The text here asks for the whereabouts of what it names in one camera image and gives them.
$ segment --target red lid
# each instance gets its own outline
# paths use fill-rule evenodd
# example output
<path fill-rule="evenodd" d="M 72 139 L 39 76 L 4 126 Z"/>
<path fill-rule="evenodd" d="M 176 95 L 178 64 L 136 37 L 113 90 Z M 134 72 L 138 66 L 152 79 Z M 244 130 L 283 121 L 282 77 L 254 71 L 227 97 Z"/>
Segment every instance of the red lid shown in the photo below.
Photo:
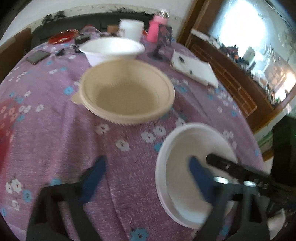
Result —
<path fill-rule="evenodd" d="M 52 36 L 49 40 L 49 44 L 60 44 L 64 42 L 70 41 L 72 38 L 76 37 L 78 35 L 78 30 L 76 29 L 71 29 L 71 30 L 66 30 L 64 32 L 61 32 L 55 36 Z"/>

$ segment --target pink bottle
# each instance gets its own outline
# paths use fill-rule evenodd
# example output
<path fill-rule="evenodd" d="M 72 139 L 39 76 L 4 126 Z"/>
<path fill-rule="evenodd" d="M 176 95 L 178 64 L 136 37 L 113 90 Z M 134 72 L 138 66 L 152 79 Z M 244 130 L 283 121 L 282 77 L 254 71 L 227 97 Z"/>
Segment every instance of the pink bottle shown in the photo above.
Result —
<path fill-rule="evenodd" d="M 158 12 L 157 15 L 154 15 L 153 19 L 149 22 L 150 25 L 148 29 L 148 35 L 146 38 L 149 42 L 157 42 L 159 25 L 167 25 L 168 18 L 168 13 L 164 10 L 161 10 Z"/>

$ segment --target purple tablecloth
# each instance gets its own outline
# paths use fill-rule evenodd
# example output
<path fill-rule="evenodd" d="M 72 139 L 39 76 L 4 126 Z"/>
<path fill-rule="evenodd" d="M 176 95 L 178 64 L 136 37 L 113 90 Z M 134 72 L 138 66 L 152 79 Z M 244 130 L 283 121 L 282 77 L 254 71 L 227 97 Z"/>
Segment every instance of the purple tablecloth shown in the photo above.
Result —
<path fill-rule="evenodd" d="M 155 47 L 145 40 L 143 44 L 146 52 Z M 25 60 L 38 49 L 55 53 L 62 48 L 68 48 L 64 56 L 52 54 L 35 66 Z M 171 57 L 173 49 L 193 56 L 176 43 L 164 53 Z M 222 85 L 218 89 L 205 87 L 172 70 L 169 62 L 149 59 L 146 53 L 138 59 L 161 69 L 176 89 L 171 111 L 141 125 L 110 123 L 71 101 L 81 75 L 90 65 L 85 55 L 75 54 L 69 44 L 38 46 L 1 84 L 0 102 L 5 101 L 5 108 L 0 110 L 0 128 L 7 116 L 13 125 L 0 142 L 10 143 L 0 172 L 0 212 L 21 241 L 25 240 L 40 188 L 81 175 L 98 155 L 107 156 L 107 173 L 85 211 L 103 240 L 192 240 L 193 230 L 166 214 L 155 188 L 155 163 L 161 143 L 186 122 L 216 128 L 230 142 L 241 163 L 262 168 L 252 132 Z M 70 214 L 63 210 L 69 235 L 78 240 Z"/>

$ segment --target paper pulp bowl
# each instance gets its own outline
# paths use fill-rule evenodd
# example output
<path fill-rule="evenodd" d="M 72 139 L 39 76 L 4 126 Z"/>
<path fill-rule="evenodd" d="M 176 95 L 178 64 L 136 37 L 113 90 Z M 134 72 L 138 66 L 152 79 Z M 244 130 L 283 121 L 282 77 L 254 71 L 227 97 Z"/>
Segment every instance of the paper pulp bowl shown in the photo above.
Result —
<path fill-rule="evenodd" d="M 145 47 L 139 42 L 119 37 L 101 37 L 87 41 L 79 47 L 85 53 L 90 65 L 115 59 L 134 59 L 145 52 Z"/>
<path fill-rule="evenodd" d="M 119 124 L 138 124 L 167 113 L 175 99 L 170 79 L 138 60 L 115 60 L 87 70 L 73 95 L 95 115 Z"/>
<path fill-rule="evenodd" d="M 215 176 L 235 182 L 226 172 L 207 165 L 205 159 L 211 153 L 237 163 L 231 145 L 217 130 L 202 123 L 191 123 L 171 132 L 157 157 L 155 182 L 160 202 L 174 221 L 188 228 L 201 228 L 212 210 L 189 170 L 190 156 L 196 156 Z M 232 206 L 233 202 L 229 202 L 226 213 Z"/>

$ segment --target smartphone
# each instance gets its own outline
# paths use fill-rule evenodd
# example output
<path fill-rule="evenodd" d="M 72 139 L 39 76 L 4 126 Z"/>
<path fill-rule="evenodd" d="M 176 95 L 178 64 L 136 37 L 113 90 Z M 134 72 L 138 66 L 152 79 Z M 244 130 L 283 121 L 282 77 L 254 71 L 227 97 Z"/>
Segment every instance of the smartphone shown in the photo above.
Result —
<path fill-rule="evenodd" d="M 38 50 L 36 53 L 33 53 L 30 57 L 26 58 L 32 65 L 38 64 L 41 60 L 50 56 L 50 53 Z"/>

